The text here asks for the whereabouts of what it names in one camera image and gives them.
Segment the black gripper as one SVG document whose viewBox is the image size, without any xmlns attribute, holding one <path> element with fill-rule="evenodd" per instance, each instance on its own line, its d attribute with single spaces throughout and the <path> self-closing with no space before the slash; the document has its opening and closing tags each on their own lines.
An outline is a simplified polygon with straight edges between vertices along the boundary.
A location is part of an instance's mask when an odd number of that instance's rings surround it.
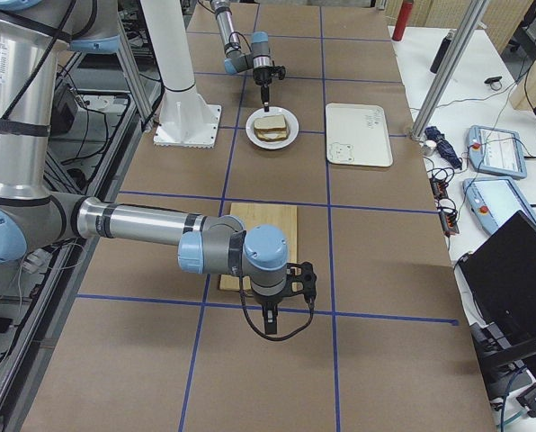
<svg viewBox="0 0 536 432">
<path fill-rule="evenodd" d="M 283 299 L 287 298 L 286 293 L 277 293 L 273 295 L 263 295 L 258 292 L 253 292 L 253 297 L 261 306 L 264 319 L 264 334 L 273 336 L 278 333 L 278 305 Z"/>
<path fill-rule="evenodd" d="M 261 87 L 261 100 L 266 113 L 270 110 L 270 88 L 268 85 L 272 82 L 272 76 L 273 66 L 260 66 L 253 69 L 253 79 Z"/>
</svg>

